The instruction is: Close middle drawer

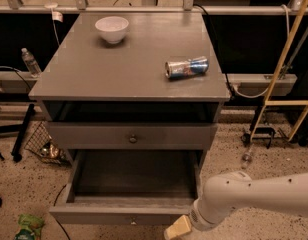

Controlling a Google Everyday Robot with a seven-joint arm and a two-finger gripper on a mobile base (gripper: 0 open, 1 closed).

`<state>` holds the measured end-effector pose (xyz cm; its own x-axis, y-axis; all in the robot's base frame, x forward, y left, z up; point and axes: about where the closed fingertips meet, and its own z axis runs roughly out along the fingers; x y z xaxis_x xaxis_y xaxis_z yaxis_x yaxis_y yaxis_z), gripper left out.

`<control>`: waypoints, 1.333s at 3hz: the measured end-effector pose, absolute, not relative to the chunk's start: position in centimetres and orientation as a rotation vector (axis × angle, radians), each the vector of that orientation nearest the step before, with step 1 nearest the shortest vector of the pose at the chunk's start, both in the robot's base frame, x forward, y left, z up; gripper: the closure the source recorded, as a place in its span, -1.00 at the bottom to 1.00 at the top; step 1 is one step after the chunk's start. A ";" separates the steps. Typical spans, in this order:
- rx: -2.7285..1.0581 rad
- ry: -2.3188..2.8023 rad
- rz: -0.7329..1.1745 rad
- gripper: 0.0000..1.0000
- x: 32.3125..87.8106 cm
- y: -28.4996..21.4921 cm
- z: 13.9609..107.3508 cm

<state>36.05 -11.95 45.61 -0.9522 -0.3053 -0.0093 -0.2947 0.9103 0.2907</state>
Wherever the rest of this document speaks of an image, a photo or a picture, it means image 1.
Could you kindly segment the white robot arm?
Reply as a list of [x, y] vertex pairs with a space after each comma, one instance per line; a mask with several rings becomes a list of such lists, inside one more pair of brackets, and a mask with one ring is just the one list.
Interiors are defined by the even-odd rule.
[[166, 240], [217, 227], [234, 211], [254, 207], [308, 218], [308, 173], [252, 180], [235, 171], [210, 177], [187, 215], [164, 231]]

